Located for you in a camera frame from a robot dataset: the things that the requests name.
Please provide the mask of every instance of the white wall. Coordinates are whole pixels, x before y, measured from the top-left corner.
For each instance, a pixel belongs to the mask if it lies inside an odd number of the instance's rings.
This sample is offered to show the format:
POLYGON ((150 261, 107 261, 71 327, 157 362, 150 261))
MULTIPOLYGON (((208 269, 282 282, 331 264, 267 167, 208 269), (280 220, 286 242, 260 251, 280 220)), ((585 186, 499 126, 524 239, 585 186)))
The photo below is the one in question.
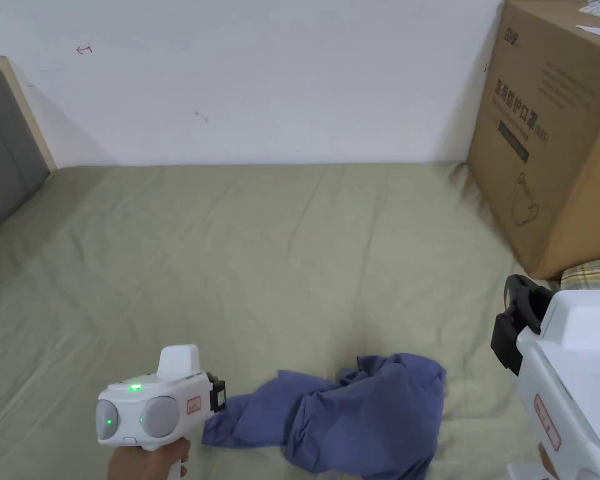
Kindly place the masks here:
POLYGON ((499 0, 0 0, 0 54, 58 166, 462 160, 498 16, 499 0))

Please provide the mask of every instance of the plaid fabric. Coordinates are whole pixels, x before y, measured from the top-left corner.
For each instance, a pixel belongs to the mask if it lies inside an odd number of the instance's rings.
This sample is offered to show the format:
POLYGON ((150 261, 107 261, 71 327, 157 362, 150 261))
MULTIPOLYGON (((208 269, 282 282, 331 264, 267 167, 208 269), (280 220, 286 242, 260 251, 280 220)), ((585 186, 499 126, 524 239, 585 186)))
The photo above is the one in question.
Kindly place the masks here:
POLYGON ((562 290, 600 290, 600 260, 567 268, 562 274, 562 290))

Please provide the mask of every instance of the bed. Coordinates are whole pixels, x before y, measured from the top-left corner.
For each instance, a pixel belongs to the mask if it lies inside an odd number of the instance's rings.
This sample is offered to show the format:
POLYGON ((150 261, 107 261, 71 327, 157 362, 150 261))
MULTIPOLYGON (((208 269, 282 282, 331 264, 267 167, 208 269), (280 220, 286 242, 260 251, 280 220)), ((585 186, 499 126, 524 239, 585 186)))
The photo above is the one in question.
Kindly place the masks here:
MULTIPOLYGON (((278 369, 332 378, 359 354, 429 356, 448 375, 428 478, 503 478, 534 458, 489 348, 522 270, 462 164, 42 169, 17 204, 0 220, 0 480, 105 478, 98 393, 178 343, 229 396, 278 369)), ((279 449, 200 434, 191 479, 310 477, 279 449)))

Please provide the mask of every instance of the gray headboard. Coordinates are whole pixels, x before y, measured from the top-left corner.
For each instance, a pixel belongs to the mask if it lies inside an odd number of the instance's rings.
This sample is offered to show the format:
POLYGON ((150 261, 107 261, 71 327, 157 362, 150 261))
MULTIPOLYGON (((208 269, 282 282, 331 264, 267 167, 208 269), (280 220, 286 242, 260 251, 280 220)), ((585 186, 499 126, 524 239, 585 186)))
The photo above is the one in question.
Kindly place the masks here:
POLYGON ((35 193, 49 168, 0 71, 0 222, 35 193))

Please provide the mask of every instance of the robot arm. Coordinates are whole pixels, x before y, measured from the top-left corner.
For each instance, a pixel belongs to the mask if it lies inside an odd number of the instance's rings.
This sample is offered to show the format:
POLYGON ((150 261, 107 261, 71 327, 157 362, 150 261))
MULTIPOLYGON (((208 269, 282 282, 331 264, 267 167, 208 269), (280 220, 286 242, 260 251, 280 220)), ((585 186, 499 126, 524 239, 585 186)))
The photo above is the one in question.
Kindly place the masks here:
MULTIPOLYGON (((97 397, 97 441, 156 450, 222 410, 224 400, 224 381, 200 370, 198 347, 165 347, 157 373, 110 384, 97 397)), ((169 480, 179 472, 177 462, 169 480)))
MULTIPOLYGON (((507 288, 491 348, 516 375, 518 396, 560 479, 600 480, 600 291, 553 295, 518 275, 507 288)), ((510 464, 507 475, 550 478, 539 464, 510 464)))

